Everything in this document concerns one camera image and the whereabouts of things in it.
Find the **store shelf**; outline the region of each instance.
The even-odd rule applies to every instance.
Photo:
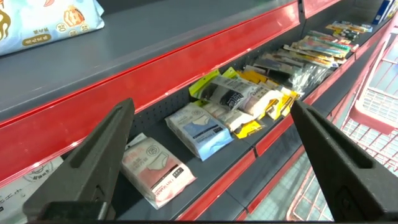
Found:
[[[243,155],[254,154],[251,146],[235,140],[202,162],[171,132],[165,121],[151,126],[144,134],[153,137],[179,158],[197,179],[160,210],[156,210],[137,189],[120,174],[113,195],[113,207],[120,220],[173,220],[202,193],[216,182],[226,170],[237,163]]]
[[[343,99],[356,81],[360,71],[369,60],[377,43],[369,48],[353,66],[339,78],[327,91],[314,102],[313,106],[323,116],[327,116]],[[264,196],[272,189],[271,180],[286,163],[297,160],[304,150],[299,146],[301,140],[294,126],[290,127],[253,165],[227,189],[249,212],[258,206]]]
[[[224,192],[197,221],[232,221],[240,219],[242,213],[246,213],[245,208],[228,192]]]
[[[117,102],[133,98],[138,113],[299,24],[296,1],[163,0],[115,11],[103,30],[0,59],[0,187],[73,149]]]
[[[112,201],[120,220],[216,218],[213,209],[221,209],[217,205],[224,203],[224,200],[228,202],[231,199],[229,193],[246,207],[250,203],[248,198],[255,197],[260,187],[244,190],[244,203],[226,190],[235,185],[235,180],[240,182],[242,178],[248,178],[245,188],[253,181],[261,181],[259,185],[264,186],[265,181],[294,155],[300,146],[300,139],[295,128],[291,127],[291,117],[276,122],[264,118],[267,128],[246,139],[235,139],[205,162],[192,155],[165,125],[164,118],[190,101],[187,85],[209,71],[219,67],[225,69],[230,65],[242,68],[265,50],[275,50],[282,44],[299,40],[301,34],[309,29],[331,23],[330,15],[335,15],[336,7],[349,5],[353,0],[334,4],[332,11],[325,9],[329,17],[317,14],[305,21],[305,25],[300,24],[302,15],[299,14],[297,1],[220,0],[211,3],[220,4],[220,7],[209,9],[207,4],[199,0],[190,1],[190,4],[182,0],[126,1],[123,4],[127,5],[117,6],[103,2],[104,7],[109,9],[104,16],[105,29],[0,58],[0,66],[8,65],[6,74],[9,77],[5,80],[10,81],[7,87],[11,89],[15,84],[13,82],[17,83],[17,78],[12,77],[12,74],[25,74],[28,71],[12,67],[10,62],[39,63],[35,55],[43,54],[49,59],[49,52],[62,52],[61,49],[65,49],[66,45],[71,45],[67,48],[68,52],[60,55],[64,59],[62,63],[52,64],[47,60],[40,61],[40,66],[35,65],[42,70],[35,70],[33,74],[39,73],[46,82],[39,83],[34,91],[23,89],[20,95],[7,101],[15,100],[16,103],[10,105],[17,106],[7,106],[6,101],[0,103],[0,120],[3,115],[6,118],[0,123],[0,156],[7,158],[0,164],[0,187],[24,175],[35,165],[73,149],[117,102],[131,97],[134,99],[136,117],[130,137],[141,131],[154,137],[198,178],[167,205],[155,210],[120,174]],[[172,15],[157,13],[165,6],[172,8]],[[181,20],[181,17],[187,17],[188,22]],[[120,21],[139,22],[130,24]],[[166,30],[170,24],[168,22],[174,22],[170,30]],[[359,40],[360,44],[364,44],[363,49],[377,41],[378,34],[373,38],[370,36],[381,27],[377,26],[372,34],[364,35]],[[143,30],[143,33],[136,34],[137,30]],[[161,38],[159,35],[163,32],[169,36]],[[116,40],[112,48],[105,44],[110,40]],[[342,74],[349,70],[355,60],[356,56],[352,55],[320,86],[308,90],[305,102],[312,104],[319,101],[329,87],[332,88],[337,80],[343,78]],[[59,66],[65,62],[76,66],[60,71]],[[47,69],[45,63],[51,64],[51,69]],[[50,79],[42,73],[57,75]],[[252,170],[254,165],[251,164],[257,164],[258,169]],[[246,174],[248,167],[253,171],[252,174]],[[240,208],[235,209],[234,204],[231,203],[233,212],[225,215],[244,217],[246,213],[242,210],[239,212]]]
[[[331,24],[333,21],[338,20],[346,20],[357,23],[371,23],[371,17],[373,17],[374,10],[373,9],[362,9],[352,7],[350,11],[345,14],[337,14],[336,12],[340,11],[341,8],[348,7],[352,4],[352,1],[341,1],[337,4],[334,4],[332,7],[329,7],[323,11],[321,14],[317,14],[310,19],[305,21],[305,26],[303,28],[302,34],[305,35],[308,31],[314,29],[326,34],[331,33],[331,30],[326,29],[325,27],[328,24]],[[362,34],[359,39],[354,44],[359,44],[360,48],[353,54],[350,52],[347,55],[347,62],[342,66],[337,68],[332,75],[330,75],[320,86],[316,87],[316,89],[308,89],[306,90],[306,95],[303,96],[304,102],[312,105],[316,100],[322,96],[322,94],[330,87],[334,82],[339,79],[342,74],[347,71],[347,69],[352,66],[357,58],[359,58],[365,50],[367,50],[373,43],[375,43],[381,35],[383,34],[383,30],[386,28],[385,24],[387,21],[384,21],[382,24],[378,26],[374,26],[372,33]],[[245,139],[249,144],[256,145],[256,151],[261,156],[270,146],[274,143],[277,138],[293,123],[291,116],[289,115],[285,119],[280,119],[277,122],[273,122],[270,118],[266,117],[263,119],[263,122],[272,127],[272,129],[264,129],[259,131],[252,136],[249,136]]]
[[[330,7],[340,0],[303,0],[305,18],[312,17],[316,13]]]

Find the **packaged product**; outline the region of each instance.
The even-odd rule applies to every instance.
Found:
[[[166,123],[202,161],[233,140],[228,128],[195,103],[166,118]]]
[[[104,27],[96,0],[0,0],[0,55]]]
[[[33,171],[0,188],[0,223],[27,223],[22,211],[26,200],[54,173],[63,159],[56,157]]]
[[[141,133],[133,141],[127,144],[121,170],[154,208],[161,208],[196,179],[155,139]]]
[[[227,111],[214,103],[208,103],[202,107],[215,118],[220,120],[231,132],[255,119],[255,117],[247,113],[243,113],[240,110]]]
[[[191,86],[190,93],[197,99],[215,103],[231,111],[238,109],[255,89],[255,85],[240,79],[209,74]]]

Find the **red metal frame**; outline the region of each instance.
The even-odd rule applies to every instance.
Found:
[[[247,216],[248,216],[248,212],[246,210],[243,210],[241,212],[241,214],[235,220],[236,221],[244,221]]]
[[[338,1],[340,0],[303,0],[305,18],[312,17]]]
[[[239,162],[230,168],[217,180],[203,195],[191,204],[181,215],[178,221],[192,221],[199,218],[205,210],[256,160],[251,149]]]
[[[118,102],[138,113],[299,24],[291,2],[2,122],[0,187],[73,149]]]

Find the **product package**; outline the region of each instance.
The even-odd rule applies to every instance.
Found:
[[[227,110],[236,110],[256,89],[241,79],[217,75],[218,70],[201,78],[190,87],[190,93],[199,100],[216,103]]]
[[[248,82],[250,85],[253,85],[256,88],[239,107],[241,111],[253,116],[254,118],[260,117],[260,115],[263,114],[267,109],[269,103],[281,96],[280,92],[269,89],[263,83],[259,83],[257,85],[249,80],[244,79],[240,76],[240,73],[235,71],[235,69],[232,67],[227,69],[223,76],[243,79],[245,82]]]
[[[142,133],[126,148],[121,170],[156,209],[164,206],[196,179],[190,169],[169,150]]]
[[[166,123],[202,161],[233,140],[228,128],[194,103],[166,118]]]
[[[104,27],[96,0],[0,0],[0,55]]]
[[[231,132],[255,119],[255,117],[247,113],[243,113],[240,110],[227,111],[220,105],[216,105],[214,103],[207,103],[202,106],[202,108],[220,120]]]
[[[57,157],[0,188],[0,223],[26,223],[27,217],[22,211],[23,204],[62,162],[63,159]]]
[[[260,120],[266,115],[265,111],[258,118],[255,118],[240,110],[226,111],[214,103],[203,104],[202,107],[220,120],[239,139],[246,138],[266,127]]]
[[[283,97],[279,101],[275,101],[266,111],[267,115],[273,120],[278,119],[281,115],[283,117],[290,113],[290,109],[293,105],[294,100],[298,99],[300,95],[290,89],[283,87],[282,85],[267,80],[266,85],[271,88],[283,93]]]

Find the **pegboard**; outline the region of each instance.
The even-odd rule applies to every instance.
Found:
[[[193,101],[190,99],[188,87],[189,86],[182,88],[136,114],[131,125],[129,141],[137,134],[175,113],[190,101]]]

